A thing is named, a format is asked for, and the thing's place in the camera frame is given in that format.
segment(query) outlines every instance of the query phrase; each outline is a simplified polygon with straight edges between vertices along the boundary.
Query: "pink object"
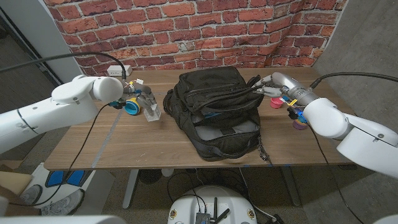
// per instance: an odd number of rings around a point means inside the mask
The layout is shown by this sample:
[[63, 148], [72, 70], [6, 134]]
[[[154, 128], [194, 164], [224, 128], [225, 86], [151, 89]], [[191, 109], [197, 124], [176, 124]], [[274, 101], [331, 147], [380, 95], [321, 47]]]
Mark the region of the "pink object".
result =
[[280, 98], [271, 98], [270, 105], [272, 108], [279, 109], [284, 102]]

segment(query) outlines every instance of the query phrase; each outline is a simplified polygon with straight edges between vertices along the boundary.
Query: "yellow object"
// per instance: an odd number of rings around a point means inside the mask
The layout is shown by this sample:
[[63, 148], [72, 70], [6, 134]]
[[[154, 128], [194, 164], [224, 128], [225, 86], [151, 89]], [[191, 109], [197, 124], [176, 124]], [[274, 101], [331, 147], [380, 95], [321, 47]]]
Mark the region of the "yellow object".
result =
[[288, 105], [293, 106], [296, 102], [297, 102], [297, 100], [293, 100], [291, 103], [288, 103]]
[[7, 188], [16, 195], [20, 195], [22, 191], [25, 190], [30, 180], [32, 180], [32, 175], [29, 174], [0, 171], [1, 187]]

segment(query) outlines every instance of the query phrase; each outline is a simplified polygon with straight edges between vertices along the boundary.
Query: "wire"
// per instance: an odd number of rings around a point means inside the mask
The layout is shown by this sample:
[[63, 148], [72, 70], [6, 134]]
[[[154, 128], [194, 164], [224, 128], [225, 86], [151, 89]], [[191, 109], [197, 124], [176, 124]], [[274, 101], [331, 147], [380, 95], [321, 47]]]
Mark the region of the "wire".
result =
[[335, 174], [333, 173], [333, 171], [332, 171], [331, 168], [330, 168], [328, 159], [326, 158], [326, 156], [325, 156], [325, 154], [323, 153], [323, 150], [322, 150], [322, 148], [321, 148], [321, 145], [319, 144], [319, 140], [318, 140], [317, 135], [315, 134], [315, 131], [312, 129], [312, 127], [310, 126], [310, 124], [308, 124], [308, 127], [310, 127], [310, 129], [311, 129], [311, 131], [312, 131], [312, 134], [315, 136], [315, 139], [317, 140], [317, 144], [318, 144], [319, 150], [321, 150], [321, 153], [322, 153], [322, 155], [323, 155], [323, 158], [325, 159], [326, 164], [328, 165], [329, 171], [330, 171], [330, 173], [331, 173], [331, 176], [333, 177], [333, 180], [335, 181], [335, 185], [336, 185], [336, 187], [337, 187], [337, 190], [338, 190], [338, 193], [340, 194], [341, 199], [343, 199], [344, 204], [347, 206], [348, 210], [355, 216], [355, 218], [356, 218], [360, 223], [364, 224], [364, 223], [358, 218], [358, 216], [352, 211], [352, 209], [348, 206], [346, 200], [345, 200], [344, 197], [343, 197], [343, 194], [341, 193], [340, 188], [338, 187], [338, 183], [337, 183]]
[[337, 72], [337, 73], [331, 73], [331, 74], [327, 74], [327, 75], [322, 75], [321, 77], [317, 78], [311, 85], [310, 88], [315, 89], [315, 87], [317, 87], [317, 85], [326, 78], [329, 77], [335, 77], [335, 76], [347, 76], [347, 75], [352, 75], [352, 76], [363, 76], [363, 77], [374, 77], [374, 78], [383, 78], [386, 80], [390, 80], [390, 81], [394, 81], [394, 82], [398, 82], [398, 78], [396, 77], [391, 77], [388, 75], [380, 75], [380, 74], [376, 74], [376, 73], [364, 73], [364, 72]]
[[[86, 144], [86, 142], [87, 142], [88, 136], [90, 135], [91, 130], [92, 130], [93, 127], [94, 127], [95, 121], [97, 120], [98, 115], [100, 115], [100, 112], [102, 111], [102, 109], [104, 109], [104, 108], [105, 108], [106, 106], [108, 106], [108, 105], [109, 105], [109, 104], [104, 105], [103, 107], [101, 107], [101, 109], [99, 109], [97, 115], [96, 115], [95, 118], [94, 118], [93, 124], [91, 125], [91, 128], [90, 128], [90, 130], [89, 130], [88, 133], [87, 133], [86, 139], [85, 139], [85, 141], [83, 142], [83, 145], [81, 145], [81, 148], [80, 148], [78, 154], [75, 156], [73, 162], [70, 164], [70, 167], [69, 167], [67, 173], [69, 173], [69, 171], [70, 171], [70, 169], [72, 168], [73, 164], [74, 164], [75, 161], [77, 160], [77, 157], [80, 155], [81, 151], [83, 150], [83, 148], [84, 148], [84, 146], [85, 146], [85, 144]], [[40, 202], [40, 203], [36, 203], [36, 204], [32, 204], [32, 205], [24, 205], [24, 204], [18, 204], [18, 203], [10, 203], [10, 205], [18, 205], [18, 206], [23, 206], [23, 207], [34, 207], [34, 206], [42, 205], [42, 204], [48, 202], [52, 197], [54, 197], [54, 195], [58, 192], [58, 190], [61, 188], [61, 186], [65, 183], [65, 181], [66, 181], [68, 178], [69, 178], [69, 176], [65, 176], [65, 178], [62, 180], [61, 184], [58, 186], [58, 188], [55, 190], [55, 192], [54, 192], [47, 200], [45, 200], [44, 202]]]
[[25, 67], [27, 65], [34, 64], [34, 63], [42, 63], [42, 62], [46, 62], [46, 61], [49, 61], [49, 60], [56, 60], [56, 59], [61, 59], [61, 58], [74, 57], [74, 56], [84, 56], [84, 55], [101, 55], [101, 56], [105, 56], [105, 57], [111, 58], [112, 60], [117, 62], [122, 67], [122, 80], [126, 80], [126, 69], [124, 68], [123, 63], [121, 61], [119, 61], [116, 57], [113, 57], [111, 55], [108, 55], [106, 53], [101, 53], [101, 52], [78, 52], [78, 53], [70, 53], [70, 54], [63, 54], [63, 55], [55, 55], [55, 56], [51, 56], [51, 57], [45, 57], [45, 58], [41, 58], [41, 59], [37, 59], [37, 60], [31, 60], [31, 61], [25, 62], [25, 63], [20, 63], [20, 64], [13, 65], [13, 66], [10, 66], [10, 67], [2, 68], [2, 69], [0, 69], [0, 73], [8, 72], [10, 70], [14, 70], [14, 69], [17, 69], [17, 68], [22, 68], [22, 67]]
[[[242, 175], [242, 179], [243, 179], [244, 185], [245, 185], [246, 188], [248, 189], [248, 183], [246, 183], [246, 180], [244, 179], [244, 176], [243, 176], [243, 173], [242, 173], [242, 169], [241, 169], [240, 167], [239, 167], [239, 171], [240, 171], [240, 173], [241, 173], [241, 175]], [[251, 205], [253, 205], [253, 202], [251, 201], [251, 198], [250, 198], [249, 190], [248, 190], [248, 195], [249, 195], [249, 200], [250, 200], [250, 202], [251, 202]], [[265, 211], [261, 210], [261, 209], [258, 208], [257, 206], [253, 205], [253, 207], [254, 207], [255, 209], [257, 209], [259, 212], [261, 212], [261, 213], [267, 215], [268, 217], [271, 217], [271, 218], [272, 218], [272, 222], [276, 222], [276, 221], [277, 221], [277, 219], [276, 219], [275, 217], [273, 217], [272, 215], [270, 215], [270, 214], [266, 213]]]

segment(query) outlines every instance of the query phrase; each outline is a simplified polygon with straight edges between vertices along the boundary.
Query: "wall socket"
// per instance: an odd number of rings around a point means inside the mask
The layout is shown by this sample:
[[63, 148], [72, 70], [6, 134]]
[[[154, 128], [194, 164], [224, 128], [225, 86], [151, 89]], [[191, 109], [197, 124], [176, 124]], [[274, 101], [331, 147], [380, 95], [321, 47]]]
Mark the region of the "wall socket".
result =
[[[124, 69], [126, 69], [126, 76], [129, 76], [132, 72], [131, 66], [125, 65]], [[106, 71], [111, 77], [122, 76], [122, 67], [120, 65], [111, 65]]]

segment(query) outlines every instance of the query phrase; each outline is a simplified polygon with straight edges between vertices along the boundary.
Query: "black cable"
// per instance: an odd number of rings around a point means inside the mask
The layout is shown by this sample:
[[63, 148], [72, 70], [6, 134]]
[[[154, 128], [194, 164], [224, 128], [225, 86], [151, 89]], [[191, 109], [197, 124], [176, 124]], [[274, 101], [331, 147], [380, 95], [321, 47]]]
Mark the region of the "black cable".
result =
[[321, 150], [321, 153], [322, 153], [322, 155], [323, 155], [323, 158], [325, 159], [326, 164], [328, 164], [329, 171], [330, 171], [330, 173], [331, 173], [331, 176], [333, 177], [333, 180], [335, 181], [335, 185], [336, 185], [336, 187], [337, 187], [337, 190], [338, 190], [338, 193], [340, 194], [341, 199], [343, 199], [344, 204], [347, 206], [348, 210], [355, 216], [355, 218], [356, 218], [360, 223], [364, 224], [364, 223], [358, 218], [358, 216], [356, 216], [356, 214], [352, 211], [352, 209], [348, 206], [346, 200], [345, 200], [344, 197], [343, 197], [343, 194], [341, 193], [340, 188], [338, 187], [338, 183], [337, 183], [335, 174], [333, 173], [332, 169], [330, 168], [328, 159], [326, 158], [326, 156], [325, 156], [325, 154], [323, 153], [323, 150], [322, 150], [322, 148], [321, 148], [321, 145], [319, 144], [319, 140], [318, 140], [317, 135], [315, 134], [315, 131], [312, 129], [312, 127], [311, 127], [309, 124], [308, 124], [308, 127], [310, 127], [310, 129], [311, 129], [311, 131], [312, 131], [312, 134], [315, 136], [315, 139], [317, 140], [317, 144], [318, 144], [319, 150]]
[[[86, 142], [87, 142], [88, 136], [90, 135], [91, 130], [92, 130], [93, 127], [94, 127], [94, 124], [95, 124], [95, 121], [97, 120], [98, 115], [100, 115], [100, 112], [102, 111], [102, 109], [104, 109], [104, 108], [105, 108], [106, 106], [108, 106], [108, 105], [109, 105], [109, 104], [104, 105], [103, 107], [101, 107], [101, 109], [99, 109], [97, 115], [96, 115], [95, 118], [94, 118], [93, 124], [91, 125], [91, 128], [90, 128], [90, 130], [89, 130], [88, 133], [87, 133], [86, 139], [85, 139], [85, 141], [83, 142], [83, 145], [81, 145], [81, 148], [80, 148], [78, 154], [76, 155], [76, 157], [74, 158], [73, 162], [70, 164], [70, 167], [69, 167], [67, 173], [69, 173], [69, 171], [70, 171], [70, 169], [72, 168], [73, 164], [74, 164], [75, 161], [77, 160], [77, 157], [80, 155], [81, 151], [83, 150], [83, 147], [85, 146], [85, 144], [86, 144]], [[18, 203], [10, 203], [10, 205], [18, 205], [18, 206], [23, 206], [23, 207], [34, 207], [34, 206], [42, 205], [42, 204], [48, 202], [52, 197], [54, 197], [54, 195], [58, 192], [58, 190], [60, 189], [60, 187], [66, 182], [66, 180], [67, 180], [68, 178], [69, 178], [69, 176], [65, 176], [65, 178], [62, 180], [61, 184], [58, 186], [58, 188], [55, 190], [55, 192], [54, 192], [47, 200], [45, 200], [44, 202], [36, 203], [36, 204], [33, 204], [33, 205], [24, 205], [24, 204], [18, 204]]]
[[352, 75], [352, 76], [363, 76], [363, 77], [374, 77], [374, 78], [383, 78], [386, 80], [390, 80], [390, 81], [394, 81], [394, 82], [398, 82], [398, 78], [396, 77], [391, 77], [388, 75], [380, 75], [380, 74], [376, 74], [376, 73], [364, 73], [364, 72], [337, 72], [337, 73], [331, 73], [331, 74], [327, 74], [327, 75], [322, 75], [321, 77], [317, 78], [311, 85], [310, 88], [315, 88], [317, 87], [317, 85], [326, 78], [329, 77], [334, 77], [334, 76], [346, 76], [346, 75]]
[[46, 62], [49, 60], [56, 60], [56, 59], [61, 59], [61, 58], [68, 58], [68, 57], [74, 57], [74, 56], [84, 56], [84, 55], [101, 55], [101, 56], [105, 56], [108, 58], [111, 58], [112, 60], [114, 60], [115, 62], [117, 62], [121, 67], [122, 67], [122, 80], [126, 79], [126, 69], [123, 66], [123, 63], [121, 61], [119, 61], [116, 57], [113, 57], [111, 55], [108, 55], [106, 53], [101, 53], [101, 52], [78, 52], [78, 53], [70, 53], [70, 54], [63, 54], [63, 55], [55, 55], [55, 56], [51, 56], [51, 57], [45, 57], [45, 58], [41, 58], [41, 59], [37, 59], [37, 60], [31, 60], [29, 62], [25, 62], [25, 63], [20, 63], [18, 65], [13, 65], [10, 67], [6, 67], [6, 68], [2, 68], [0, 69], [0, 73], [2, 72], [7, 72], [13, 69], [17, 69], [17, 68], [21, 68], [21, 67], [25, 67], [26, 65], [31, 65], [34, 63], [42, 63], [42, 62]]

